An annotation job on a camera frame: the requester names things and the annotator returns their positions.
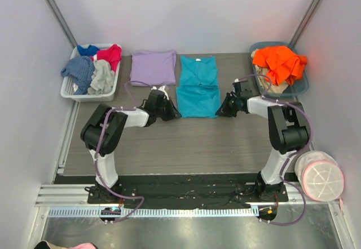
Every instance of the orange shirt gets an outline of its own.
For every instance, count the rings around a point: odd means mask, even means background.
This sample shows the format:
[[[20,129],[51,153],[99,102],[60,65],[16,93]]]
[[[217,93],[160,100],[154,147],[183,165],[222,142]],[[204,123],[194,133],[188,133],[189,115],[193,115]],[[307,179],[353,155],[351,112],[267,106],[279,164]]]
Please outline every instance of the orange shirt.
[[[287,46],[268,46],[256,52],[253,64],[268,68],[267,76],[272,79],[272,84],[279,86],[286,81],[293,85],[302,79],[307,57],[296,55]]]

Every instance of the white laundry basket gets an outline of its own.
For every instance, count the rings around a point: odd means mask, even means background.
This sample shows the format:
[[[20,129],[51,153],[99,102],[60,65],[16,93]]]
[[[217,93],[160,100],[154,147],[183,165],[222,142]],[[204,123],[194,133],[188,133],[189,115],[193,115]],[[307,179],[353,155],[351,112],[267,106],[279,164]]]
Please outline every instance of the white laundry basket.
[[[303,191],[313,200],[332,201],[344,190],[344,176],[327,153],[306,152],[297,160],[294,171]]]
[[[102,43],[102,44],[97,44],[94,45],[97,48],[101,49],[101,50],[106,50],[108,48],[110,48],[114,43]],[[81,45],[84,48],[87,48],[89,45]],[[75,47],[72,55],[70,56],[70,59],[79,56],[79,52],[78,49]],[[64,98],[71,98],[74,101],[79,101],[79,102],[90,102],[90,101],[112,101],[114,99],[114,94],[115,94],[115,89],[117,88],[117,82],[118,82],[118,76],[119,76],[119,68],[120,68],[120,62],[118,63],[117,66],[117,71],[115,72],[115,78],[114,78],[114,85],[113,85],[113,89],[110,93],[108,94],[99,94],[99,95],[89,95],[89,94],[85,94],[85,95],[74,95],[74,80],[72,76],[67,76],[64,77],[63,80],[63,85],[61,86],[61,91],[60,94],[62,97]]]

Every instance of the folded purple shirt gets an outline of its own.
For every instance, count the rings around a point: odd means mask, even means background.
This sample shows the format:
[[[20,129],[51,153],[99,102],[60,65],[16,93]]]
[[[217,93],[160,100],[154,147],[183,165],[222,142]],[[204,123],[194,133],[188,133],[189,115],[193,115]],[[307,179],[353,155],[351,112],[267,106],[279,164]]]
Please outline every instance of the folded purple shirt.
[[[131,81],[141,81],[150,86],[175,85],[175,51],[164,53],[140,51],[132,54]],[[131,83],[133,86],[144,86]]]

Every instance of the gray wooden floor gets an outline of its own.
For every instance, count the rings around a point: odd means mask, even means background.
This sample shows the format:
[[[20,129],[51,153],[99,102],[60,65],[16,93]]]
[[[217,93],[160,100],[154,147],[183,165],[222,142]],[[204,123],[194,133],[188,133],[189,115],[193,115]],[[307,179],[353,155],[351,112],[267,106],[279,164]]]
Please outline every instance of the gray wooden floor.
[[[232,89],[232,82],[250,74],[249,53],[187,55],[215,56],[219,69],[221,97]],[[133,106],[124,89],[129,80],[131,57],[125,56],[120,79],[110,106]],[[177,79],[181,62],[177,56]],[[131,87],[139,104],[149,94],[147,87]],[[169,95],[177,103],[175,86]],[[91,156],[80,139],[80,132],[99,103],[80,105],[64,175],[95,175]],[[256,115],[239,113],[237,118],[158,120],[148,128],[126,128],[115,152],[119,175],[190,174],[222,172],[258,172],[271,151],[267,120]]]

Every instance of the blue laundry basket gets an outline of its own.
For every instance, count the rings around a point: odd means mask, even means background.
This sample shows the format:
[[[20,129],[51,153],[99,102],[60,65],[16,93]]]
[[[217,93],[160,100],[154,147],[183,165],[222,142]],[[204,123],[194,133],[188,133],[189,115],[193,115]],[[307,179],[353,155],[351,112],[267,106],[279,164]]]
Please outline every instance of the blue laundry basket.
[[[249,51],[250,53],[252,53],[256,49],[262,49],[267,46],[281,46],[281,45],[285,45],[289,47],[295,54],[297,54],[296,49],[294,47],[291,47],[289,43],[285,43],[285,42],[257,42],[251,46]],[[253,63],[252,63],[252,69],[253,69],[253,73],[256,74],[257,73],[256,67],[253,65]],[[265,89],[259,84],[258,77],[255,77],[255,79],[257,82],[258,89],[260,93],[262,93]],[[288,86],[282,93],[267,92],[266,95],[268,97],[277,97],[277,98],[294,97],[305,93],[308,89],[309,89],[309,81],[307,80],[306,72],[303,71],[302,79],[295,81],[292,86]]]

